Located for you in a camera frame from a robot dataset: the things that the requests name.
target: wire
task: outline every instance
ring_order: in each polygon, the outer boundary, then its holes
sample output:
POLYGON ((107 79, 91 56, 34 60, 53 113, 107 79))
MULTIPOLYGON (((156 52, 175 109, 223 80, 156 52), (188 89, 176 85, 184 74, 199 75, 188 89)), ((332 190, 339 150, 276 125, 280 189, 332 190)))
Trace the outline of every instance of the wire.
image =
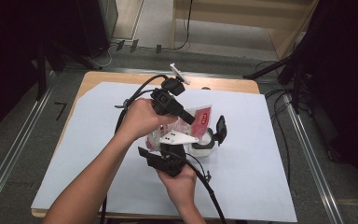
POLYGON ((289 90, 285 90, 285 89, 280 89, 280 90, 273 90, 273 91, 269 91, 265 94, 266 100, 273 94, 280 92, 280 91, 289 91, 289 90))
POLYGON ((141 85, 141 87, 138 88, 138 90, 133 94, 133 96, 130 98, 130 100, 128 100, 127 104, 126 104, 126 108, 125 110, 128 109, 128 107, 130 106, 130 104, 132 104, 132 102, 138 98, 138 95, 140 94, 141 90, 147 85, 149 84, 151 81, 153 81, 154 79, 156 78, 159 78, 159 77, 163 77, 164 79, 167 79, 168 77, 165 76, 165 75, 155 75, 151 78, 149 78, 144 84, 141 85))
POLYGON ((290 171, 290 152, 289 152, 289 146, 287 144, 287 139, 286 139, 286 135, 283 131, 283 127, 281 125, 281 122, 280 120, 278 119, 278 114, 277 114, 277 103, 278 101, 280 100, 281 97, 283 97, 287 92, 283 92, 280 96, 278 96, 278 98, 275 100, 275 103, 274 103, 274 112, 275 112, 275 119, 277 120, 277 123, 278 123, 278 126, 279 126, 279 129, 281 131, 281 134, 282 134, 282 138, 283 138, 283 142, 284 142, 284 146, 286 148, 286 159, 287 159, 287 184, 289 185, 289 188, 290 188, 290 176, 291 176, 291 171, 290 171))
POLYGON ((187 32, 186 20, 185 20, 185 0, 182 0, 182 13, 183 13, 183 27, 185 27, 185 30, 187 32))
POLYGON ((99 64, 99 63, 94 62, 94 61, 91 59, 91 57, 89 57, 89 61, 92 62, 92 63, 94 63, 95 65, 100 66, 100 67, 106 67, 107 65, 109 65, 109 64, 112 62, 112 55, 110 54, 110 49, 111 49, 112 47, 114 47, 114 46, 115 46, 115 45, 111 45, 111 46, 109 47, 109 49, 107 50, 107 53, 108 53, 108 55, 109 55, 109 63, 99 64))
POLYGON ((281 105, 276 111, 274 111, 274 114, 270 117, 272 125, 274 125, 276 117, 291 103, 292 102, 285 103, 284 105, 281 105))
POLYGON ((190 156, 191 158, 193 158, 193 159, 200 165, 200 168, 201 168, 201 170, 202 170, 202 174, 203 174, 203 176, 205 177, 205 176, 206 176, 206 175, 205 175, 205 171, 203 170, 203 167, 202 167, 200 161, 197 160, 197 158, 195 158, 194 156, 192 156, 192 155, 189 154, 189 153, 186 153, 186 155, 187 155, 187 156, 190 156))
POLYGON ((154 91, 154 90, 141 91, 141 92, 139 92, 139 94, 136 96, 136 98, 142 96, 143 94, 145 94, 145 93, 147 93, 147 92, 151 92, 151 91, 154 91))
POLYGON ((188 37, 190 36, 190 32, 189 32, 189 29, 190 29, 190 18, 191 18, 191 8, 193 7, 193 0, 190 1, 190 9, 188 10, 188 17, 187 17, 187 29, 186 29, 186 40, 185 40, 185 43, 183 43, 183 45, 177 49, 173 49, 173 50, 179 50, 179 49, 182 49, 185 44, 187 43, 188 41, 188 37))
POLYGON ((258 63, 258 64, 255 66, 255 72, 258 72, 258 71, 257 71, 257 67, 260 66, 260 65, 263 64, 263 63, 276 63, 276 62, 277 62, 277 61, 264 61, 264 62, 258 63))

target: hand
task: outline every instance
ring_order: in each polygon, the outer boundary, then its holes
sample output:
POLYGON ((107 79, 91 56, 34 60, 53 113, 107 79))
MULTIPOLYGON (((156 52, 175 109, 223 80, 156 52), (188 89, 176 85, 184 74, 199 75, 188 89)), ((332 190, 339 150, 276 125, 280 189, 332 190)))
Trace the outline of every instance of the hand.
POLYGON ((176 177, 157 170, 158 177, 167 188, 168 196, 176 208, 194 206, 194 191, 196 187, 196 173, 188 166, 183 167, 182 172, 176 177))
POLYGON ((130 105, 118 133, 126 134, 132 141, 155 131, 160 125, 174 123, 176 116, 158 115, 153 109, 152 100, 140 98, 130 105))

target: black cable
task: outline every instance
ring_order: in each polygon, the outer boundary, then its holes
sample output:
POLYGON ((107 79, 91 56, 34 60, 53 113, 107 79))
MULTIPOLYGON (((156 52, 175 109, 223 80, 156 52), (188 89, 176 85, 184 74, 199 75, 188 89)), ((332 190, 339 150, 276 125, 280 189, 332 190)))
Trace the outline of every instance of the black cable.
POLYGON ((291 90, 285 90, 285 89, 279 89, 279 90, 273 90, 273 91, 269 91, 265 94, 266 100, 272 96, 273 94, 280 92, 280 91, 291 91, 291 90))
POLYGON ((275 119, 276 117, 287 107, 290 105, 291 102, 285 103, 283 105, 281 105, 278 110, 274 111, 274 114, 270 117, 271 121, 272 121, 272 125, 274 125, 275 123, 275 119))
POLYGON ((202 171, 202 174, 203 174, 203 176, 205 177, 205 171, 203 170, 203 167, 202 167, 200 161, 197 160, 197 158, 193 157, 193 156, 192 156, 191 154, 189 154, 189 153, 186 153, 186 155, 187 155, 187 156, 190 156, 191 158, 193 158, 193 159, 199 164, 199 166, 200 166, 200 168, 201 168, 201 171, 202 171))
POLYGON ((165 76, 165 75, 155 75, 151 78, 149 78, 144 84, 142 84, 141 87, 138 88, 138 90, 133 94, 133 96, 127 101, 126 105, 125 106, 125 109, 127 110, 128 107, 130 106, 130 104, 132 104, 132 102, 134 100, 136 100, 136 98, 138 98, 138 95, 140 94, 141 90, 147 86, 147 84, 149 84, 151 81, 153 81, 154 79, 158 78, 158 77, 163 77, 164 79, 167 79, 168 77, 165 76))
POLYGON ((142 96, 143 94, 145 94, 145 93, 147 93, 147 92, 151 92, 151 91, 154 91, 154 90, 141 91, 141 92, 139 92, 139 94, 136 96, 136 98, 142 96))
POLYGON ((103 210, 101 211, 100 224, 104 224, 104 219, 106 217, 106 205, 107 205, 107 197, 103 199, 103 210))
POLYGON ((277 61, 264 61, 264 62, 258 63, 258 64, 255 66, 255 72, 258 72, 258 71, 257 71, 257 67, 260 66, 260 65, 263 64, 263 63, 277 63, 277 61))
POLYGON ((186 29, 186 41, 185 43, 183 43, 183 45, 177 49, 173 49, 173 50, 179 50, 179 49, 182 49, 185 44, 187 43, 187 40, 188 40, 188 37, 190 36, 190 32, 189 32, 189 29, 190 29, 190 18, 191 18, 191 8, 193 7, 193 0, 190 1, 190 9, 188 10, 188 17, 187 17, 187 29, 186 29))
POLYGON ((202 175, 202 173, 200 173, 200 171, 197 170, 197 168, 194 167, 194 165, 191 164, 191 162, 182 158, 181 156, 177 155, 176 153, 170 152, 168 150, 161 150, 161 152, 164 152, 168 155, 174 156, 174 157, 178 158, 179 160, 185 162, 196 173, 196 175, 199 178, 199 180, 201 181, 201 183, 208 190, 209 196, 211 196, 212 202, 213 202, 214 206, 216 207, 217 213, 220 216, 220 220, 222 221, 223 224, 227 224, 225 216, 223 215, 222 209, 220 208, 219 202, 216 200, 216 197, 214 196, 213 189, 211 188, 211 186, 209 186, 208 181, 205 179, 205 177, 202 175))
POLYGON ((286 148, 286 159, 287 159, 287 184, 289 185, 289 188, 290 188, 290 152, 289 152, 289 146, 287 144, 287 139, 286 139, 286 135, 284 134, 284 131, 283 131, 283 127, 281 125, 281 122, 280 120, 278 119, 278 114, 277 114, 277 109, 276 109, 276 105, 279 101, 279 99, 281 97, 283 97, 284 95, 286 94, 286 92, 282 93, 280 96, 278 96, 278 98, 275 100, 275 103, 274 103, 274 112, 276 114, 275 116, 275 119, 277 120, 277 123, 278 123, 278 126, 279 126, 279 129, 281 131, 281 134, 282 134, 282 138, 283 138, 283 142, 284 142, 284 146, 286 148))

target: metal rail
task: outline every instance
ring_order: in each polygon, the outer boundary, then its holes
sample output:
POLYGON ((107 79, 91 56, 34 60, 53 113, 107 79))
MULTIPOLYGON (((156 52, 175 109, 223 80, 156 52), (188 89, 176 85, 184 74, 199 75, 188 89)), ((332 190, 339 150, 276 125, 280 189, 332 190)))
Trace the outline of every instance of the metal rail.
MULTIPOLYGON (((287 94, 283 96, 283 100, 287 104, 291 102, 291 98, 287 94)), ((293 122, 293 125, 296 129, 296 133, 300 141, 301 147, 304 150, 304 154, 310 167, 310 171, 312 173, 316 187, 318 188, 319 193, 321 195, 322 202, 324 203, 324 208, 330 219, 330 223, 343 224, 344 221, 342 219, 341 214, 339 213, 333 192, 331 191, 324 177, 324 173, 313 151, 312 145, 305 131, 301 117, 300 115, 296 114, 295 110, 291 105, 287 106, 287 109, 293 122)))
POLYGON ((28 140, 28 137, 30 136, 34 125, 39 119, 40 114, 43 111, 43 108, 46 105, 46 102, 48 101, 48 98, 51 94, 52 87, 54 86, 56 76, 53 72, 49 75, 49 87, 45 94, 42 96, 42 98, 34 103, 34 107, 31 110, 31 113, 28 115, 26 121, 23 123, 16 139, 14 140, 13 144, 10 147, 10 150, 8 151, 7 155, 5 156, 3 162, 0 166, 0 193, 6 184, 11 171, 13 170, 17 159, 19 158, 22 149, 25 146, 25 143, 28 140))

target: white object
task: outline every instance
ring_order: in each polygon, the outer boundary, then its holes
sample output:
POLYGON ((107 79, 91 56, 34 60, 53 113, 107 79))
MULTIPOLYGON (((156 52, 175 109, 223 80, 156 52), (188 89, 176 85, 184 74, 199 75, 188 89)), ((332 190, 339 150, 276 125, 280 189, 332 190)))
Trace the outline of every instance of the white object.
POLYGON ((188 79, 186 79, 186 78, 185 78, 185 75, 183 75, 183 74, 181 73, 181 71, 179 71, 179 70, 175 67, 175 64, 174 64, 174 63, 171 63, 171 64, 170 64, 170 68, 171 68, 171 70, 173 71, 173 73, 174 73, 177 77, 181 78, 181 79, 183 80, 183 82, 185 82, 185 84, 190 85, 190 81, 189 81, 188 79))
MULTIPOLYGON (((104 82, 77 101, 32 208, 49 209, 63 189, 98 155, 115 131, 121 110, 114 105, 121 104, 138 88, 139 85, 104 82)), ((216 123, 220 115, 225 116, 229 134, 224 144, 215 146, 208 157, 199 158, 203 168, 211 173, 209 184, 225 217, 296 222, 264 95, 187 89, 176 99, 187 108, 213 105, 211 123, 216 123)), ((145 147, 143 138, 132 144, 122 162, 107 193, 106 211, 178 216, 155 169, 139 156, 138 147, 145 147)), ((195 203, 203 217, 219 217, 200 181, 195 203)))
POLYGON ((199 139, 192 137, 190 135, 179 133, 177 131, 170 131, 159 139, 160 143, 168 145, 182 145, 182 144, 191 144, 198 143, 199 139))
MULTIPOLYGON (((202 139, 198 142, 198 144, 200 145, 208 145, 211 141, 213 141, 213 137, 206 132, 203 136, 202 139)), ((211 148, 207 148, 207 149, 195 149, 192 146, 189 147, 188 152, 190 153, 190 155, 192 155, 193 157, 206 157, 209 154, 211 154, 212 149, 211 148)))

